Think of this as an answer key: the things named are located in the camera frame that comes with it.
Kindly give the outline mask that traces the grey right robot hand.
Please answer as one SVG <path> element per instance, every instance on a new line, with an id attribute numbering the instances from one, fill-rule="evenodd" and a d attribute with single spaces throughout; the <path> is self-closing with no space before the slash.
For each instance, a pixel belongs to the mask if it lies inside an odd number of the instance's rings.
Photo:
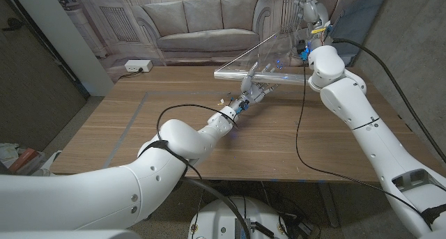
<path id="1" fill-rule="evenodd" d="M 303 10 L 302 19 L 307 25 L 305 51 L 310 54 L 324 45 L 331 22 L 326 7 L 317 0 L 298 0 L 298 7 Z"/>

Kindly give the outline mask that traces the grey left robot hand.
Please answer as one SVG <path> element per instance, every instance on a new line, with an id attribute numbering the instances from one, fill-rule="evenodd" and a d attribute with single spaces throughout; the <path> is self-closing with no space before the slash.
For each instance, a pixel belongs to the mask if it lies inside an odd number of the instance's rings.
<path id="1" fill-rule="evenodd" d="M 240 90 L 242 94 L 236 100 L 238 103 L 238 108 L 236 109 L 237 114 L 239 114 L 241 111 L 247 110 L 250 104 L 256 104 L 262 101 L 266 94 L 274 91 L 279 86 L 278 84 L 274 84 L 270 88 L 265 89 L 268 84 L 256 83 L 252 81 L 258 64 L 259 62 L 256 61 L 241 82 Z"/>

